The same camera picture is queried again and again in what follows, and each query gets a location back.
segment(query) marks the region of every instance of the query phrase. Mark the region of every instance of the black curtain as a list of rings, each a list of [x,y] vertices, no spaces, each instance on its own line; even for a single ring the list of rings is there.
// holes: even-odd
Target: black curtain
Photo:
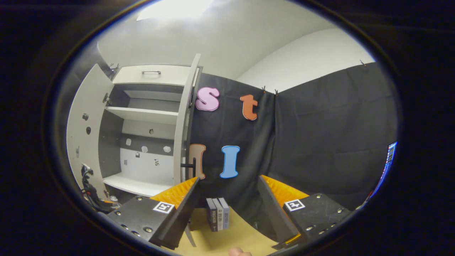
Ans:
[[[205,197],[224,197],[248,223],[274,239],[257,191],[260,174],[307,194],[324,193],[354,210],[377,184],[387,147],[396,141],[392,82],[377,63],[334,72],[277,96],[237,81],[202,74],[199,88],[220,91],[213,112],[195,110],[191,143],[204,144]],[[242,115],[240,97],[258,101],[258,118]],[[219,177],[226,145],[240,147],[238,176]]]

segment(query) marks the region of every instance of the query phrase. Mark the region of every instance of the drawer handle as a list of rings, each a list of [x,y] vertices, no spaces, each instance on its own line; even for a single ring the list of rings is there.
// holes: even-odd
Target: drawer handle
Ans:
[[[145,72],[156,72],[158,73],[158,75],[161,75],[161,71],[142,71],[142,74],[144,74]]]

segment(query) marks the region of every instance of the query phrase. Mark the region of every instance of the human hand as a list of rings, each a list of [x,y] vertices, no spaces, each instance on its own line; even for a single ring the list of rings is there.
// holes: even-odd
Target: human hand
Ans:
[[[235,247],[229,249],[229,256],[252,256],[251,252],[243,252],[242,249]]]

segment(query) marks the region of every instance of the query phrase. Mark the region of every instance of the open cabinet door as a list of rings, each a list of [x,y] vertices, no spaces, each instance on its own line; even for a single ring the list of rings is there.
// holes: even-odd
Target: open cabinet door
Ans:
[[[186,151],[186,141],[187,141],[187,131],[189,125],[189,116],[190,116],[190,101],[193,91],[193,84],[197,78],[197,64],[201,54],[196,54],[193,59],[193,62],[188,73],[188,78],[183,88],[182,99],[180,100],[180,106],[178,108],[177,123],[175,127],[175,136],[174,136],[174,185],[177,185],[184,181],[185,177],[182,174],[181,164],[185,164],[185,155]]]
[[[100,170],[98,137],[107,103],[105,96],[109,96],[113,87],[114,84],[95,64],[77,90],[66,127],[66,150],[77,184],[83,188],[81,164],[84,163],[93,169],[89,182],[102,199],[106,197],[103,193],[106,187]]]

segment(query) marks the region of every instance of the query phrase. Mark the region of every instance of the wooden table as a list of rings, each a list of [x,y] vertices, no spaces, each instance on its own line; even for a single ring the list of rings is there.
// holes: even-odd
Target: wooden table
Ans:
[[[178,248],[170,250],[184,256],[227,256],[228,250],[240,247],[253,256],[264,256],[276,252],[272,246],[277,242],[267,238],[251,227],[232,208],[229,210],[229,228],[212,232],[207,222],[207,213],[204,208],[196,208],[192,214],[191,234],[196,243],[193,247],[188,237],[183,234]]]

